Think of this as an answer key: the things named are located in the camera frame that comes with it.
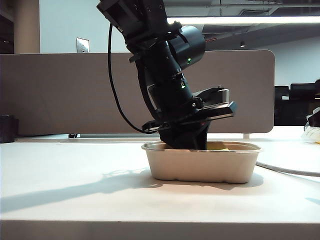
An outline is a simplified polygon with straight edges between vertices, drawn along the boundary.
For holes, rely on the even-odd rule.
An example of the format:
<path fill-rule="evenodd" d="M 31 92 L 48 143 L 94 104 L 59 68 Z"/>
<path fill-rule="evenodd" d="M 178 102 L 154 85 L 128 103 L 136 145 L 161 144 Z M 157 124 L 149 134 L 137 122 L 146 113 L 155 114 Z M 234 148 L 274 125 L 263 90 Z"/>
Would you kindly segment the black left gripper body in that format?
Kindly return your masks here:
<path fill-rule="evenodd" d="M 178 108 L 165 112 L 152 108 L 155 119 L 142 125 L 147 133 L 159 132 L 162 138 L 205 138 L 207 136 L 212 117 L 213 105 L 201 98 L 193 98 Z"/>

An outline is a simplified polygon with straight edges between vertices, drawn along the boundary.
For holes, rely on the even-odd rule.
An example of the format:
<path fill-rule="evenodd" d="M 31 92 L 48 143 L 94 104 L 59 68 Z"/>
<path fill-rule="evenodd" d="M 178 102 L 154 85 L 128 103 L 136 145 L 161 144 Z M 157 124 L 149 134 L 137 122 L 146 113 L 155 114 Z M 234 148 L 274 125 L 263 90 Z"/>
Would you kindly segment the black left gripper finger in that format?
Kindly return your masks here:
<path fill-rule="evenodd" d="M 192 149 L 193 150 L 207 150 L 207 129 L 200 129 L 192 135 Z"/>
<path fill-rule="evenodd" d="M 189 133 L 174 134 L 173 132 L 162 132 L 160 133 L 160 139 L 173 149 L 194 149 L 194 140 Z"/>

